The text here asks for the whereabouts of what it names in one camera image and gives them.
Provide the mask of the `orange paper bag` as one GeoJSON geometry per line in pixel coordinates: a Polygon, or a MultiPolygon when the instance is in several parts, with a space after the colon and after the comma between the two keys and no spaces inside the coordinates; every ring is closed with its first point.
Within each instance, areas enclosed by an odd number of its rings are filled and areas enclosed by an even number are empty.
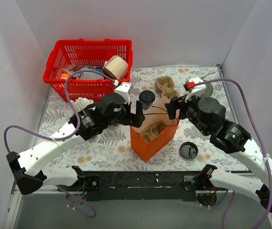
{"type": "Polygon", "coordinates": [[[176,133],[179,119],[176,112],[176,118],[170,120],[165,108],[165,104],[170,102],[167,97],[157,100],[149,109],[144,111],[145,120],[139,128],[131,127],[131,147],[135,153],[144,161],[149,161],[156,153],[166,146],[176,133]],[[162,121],[167,125],[161,134],[154,140],[147,143],[141,136],[152,124],[162,121]]]}

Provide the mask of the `red plastic shopping basket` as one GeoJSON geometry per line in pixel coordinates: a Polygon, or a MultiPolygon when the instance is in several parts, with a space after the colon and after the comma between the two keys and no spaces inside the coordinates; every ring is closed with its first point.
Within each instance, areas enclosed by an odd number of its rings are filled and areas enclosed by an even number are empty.
{"type": "MultiPolygon", "coordinates": [[[[131,40],[58,40],[48,57],[43,80],[54,89],[63,101],[67,102],[64,92],[65,79],[61,78],[64,68],[72,65],[103,66],[114,55],[120,56],[128,64],[128,71],[122,79],[119,79],[119,82],[129,82],[133,63],[131,40]]],[[[71,79],[68,83],[68,95],[72,100],[85,97],[94,102],[99,102],[103,96],[114,92],[114,89],[113,83],[108,79],[71,79]]]]}

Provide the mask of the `transparent dark cup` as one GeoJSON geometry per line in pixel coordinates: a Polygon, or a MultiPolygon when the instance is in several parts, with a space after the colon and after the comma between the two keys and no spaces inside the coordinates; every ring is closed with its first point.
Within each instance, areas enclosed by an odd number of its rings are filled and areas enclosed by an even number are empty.
{"type": "Polygon", "coordinates": [[[142,108],[143,110],[149,109],[154,101],[142,101],[142,108]]]}

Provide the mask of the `black coffee cup lid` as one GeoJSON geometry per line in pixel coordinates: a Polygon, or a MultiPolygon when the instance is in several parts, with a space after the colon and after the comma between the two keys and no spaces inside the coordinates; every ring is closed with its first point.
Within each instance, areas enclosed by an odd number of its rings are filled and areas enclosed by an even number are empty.
{"type": "Polygon", "coordinates": [[[180,146],[179,154],[185,159],[194,159],[198,155],[198,148],[192,142],[184,142],[180,146]]]}

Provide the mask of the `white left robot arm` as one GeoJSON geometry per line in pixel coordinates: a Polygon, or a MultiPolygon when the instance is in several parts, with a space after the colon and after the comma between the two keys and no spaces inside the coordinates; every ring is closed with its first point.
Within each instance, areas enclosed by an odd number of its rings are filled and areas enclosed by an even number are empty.
{"type": "Polygon", "coordinates": [[[131,83],[121,83],[98,103],[81,97],[71,101],[76,113],[49,140],[21,153],[8,153],[6,158],[21,194],[28,195],[49,185],[81,190],[87,178],[79,167],[51,169],[47,164],[112,125],[140,127],[145,116],[141,101],[136,102],[136,113],[131,112],[131,88],[131,83]]]}

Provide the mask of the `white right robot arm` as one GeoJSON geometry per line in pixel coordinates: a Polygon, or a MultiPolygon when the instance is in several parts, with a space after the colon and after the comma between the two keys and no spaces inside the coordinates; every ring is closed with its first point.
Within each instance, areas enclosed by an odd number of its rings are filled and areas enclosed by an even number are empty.
{"type": "Polygon", "coordinates": [[[169,118],[188,119],[203,136],[209,136],[210,143],[243,163],[257,177],[247,178],[206,165],[188,181],[189,188],[229,189],[254,199],[272,213],[272,159],[263,144],[257,144],[241,125],[227,120],[226,108],[218,100],[201,97],[206,82],[200,77],[188,80],[184,88],[188,92],[185,96],[174,97],[165,105],[169,118]]]}

